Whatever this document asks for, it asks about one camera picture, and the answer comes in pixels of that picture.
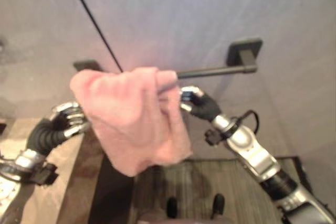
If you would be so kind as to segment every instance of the black shoe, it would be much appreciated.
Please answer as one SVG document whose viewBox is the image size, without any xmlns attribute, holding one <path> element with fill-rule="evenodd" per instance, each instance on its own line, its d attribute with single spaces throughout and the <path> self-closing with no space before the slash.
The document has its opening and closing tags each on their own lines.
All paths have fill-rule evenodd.
<svg viewBox="0 0 336 224">
<path fill-rule="evenodd" d="M 216 194 L 212 204 L 212 215 L 223 215 L 225 198 L 222 194 Z"/>
<path fill-rule="evenodd" d="M 171 219 L 176 219 L 177 217 L 177 199 L 175 197 L 170 197 L 167 201 L 166 208 L 167 216 Z"/>
</svg>

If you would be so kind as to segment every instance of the metal bracket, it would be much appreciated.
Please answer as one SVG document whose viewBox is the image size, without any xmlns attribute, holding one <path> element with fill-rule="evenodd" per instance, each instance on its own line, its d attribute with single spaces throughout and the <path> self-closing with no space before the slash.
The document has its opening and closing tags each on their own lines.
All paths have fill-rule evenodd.
<svg viewBox="0 0 336 224">
<path fill-rule="evenodd" d="M 229 47 L 227 66 L 221 68 L 196 69 L 178 72 L 179 79 L 218 76 L 233 73 L 254 73 L 258 67 L 256 58 L 261 49 L 261 39 L 250 39 L 232 43 Z"/>
</svg>

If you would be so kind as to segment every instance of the black cable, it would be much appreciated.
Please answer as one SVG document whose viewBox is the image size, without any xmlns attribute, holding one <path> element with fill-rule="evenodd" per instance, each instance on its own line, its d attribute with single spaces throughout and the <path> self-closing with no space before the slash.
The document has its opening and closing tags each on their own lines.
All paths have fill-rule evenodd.
<svg viewBox="0 0 336 224">
<path fill-rule="evenodd" d="M 242 124 L 242 121 L 248 117 L 249 115 L 253 114 L 256 120 L 256 127 L 253 130 L 253 133 L 256 135 L 259 131 L 259 126 L 260 126 L 260 121 L 259 121 L 259 115 L 257 112 L 255 112 L 254 110 L 248 110 L 246 111 L 242 116 L 237 118 L 236 124 L 239 126 Z"/>
<path fill-rule="evenodd" d="M 103 32 L 101 31 L 100 27 L 98 26 L 98 23 L 97 23 L 96 20 L 94 19 L 93 14 L 91 13 L 91 11 L 90 11 L 88 5 L 85 3 L 84 0 L 79 0 L 79 1 L 80 1 L 81 4 L 83 5 L 83 7 L 84 7 L 86 13 L 89 15 L 90 20 L 92 21 L 93 25 L 95 26 L 95 28 L 96 28 L 96 30 L 97 30 L 97 32 L 98 32 L 100 38 L 102 39 L 103 43 L 105 44 L 105 46 L 106 46 L 107 50 L 109 51 L 110 55 L 112 56 L 112 58 L 113 58 L 114 61 L 116 62 L 115 64 L 117 65 L 117 67 L 119 68 L 119 70 L 120 70 L 121 72 L 123 72 L 123 70 L 122 70 L 122 68 L 121 68 L 121 66 L 120 66 L 120 64 L 119 64 L 119 62 L 118 62 L 118 60 L 117 60 L 117 58 L 115 57 L 115 55 L 114 55 L 114 53 L 113 53 L 113 51 L 112 51 L 110 45 L 108 44 L 108 42 L 107 42 L 107 40 L 106 40 L 106 38 L 105 38 Z"/>
</svg>

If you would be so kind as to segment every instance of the black flexible hose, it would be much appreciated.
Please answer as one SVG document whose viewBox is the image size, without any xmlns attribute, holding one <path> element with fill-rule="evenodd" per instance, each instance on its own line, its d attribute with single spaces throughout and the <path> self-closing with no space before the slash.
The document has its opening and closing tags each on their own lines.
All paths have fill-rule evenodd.
<svg viewBox="0 0 336 224">
<path fill-rule="evenodd" d="M 29 135 L 26 148 L 48 156 L 53 148 L 66 141 L 64 132 L 56 131 L 52 124 L 50 120 L 43 118 Z"/>
</svg>

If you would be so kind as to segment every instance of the black cord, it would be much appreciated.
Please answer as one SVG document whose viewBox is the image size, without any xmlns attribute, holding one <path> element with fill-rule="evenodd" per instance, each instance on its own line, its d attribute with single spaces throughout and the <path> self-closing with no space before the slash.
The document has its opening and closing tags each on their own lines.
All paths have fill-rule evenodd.
<svg viewBox="0 0 336 224">
<path fill-rule="evenodd" d="M 256 135 L 259 131 L 259 125 L 260 125 L 260 121 L 259 121 L 259 115 L 257 112 L 255 112 L 254 110 L 248 110 L 247 112 L 245 112 L 242 116 L 237 118 L 236 124 L 238 126 L 240 126 L 242 124 L 242 121 L 248 117 L 249 115 L 253 114 L 256 120 L 256 127 L 253 130 L 253 133 Z"/>
</svg>

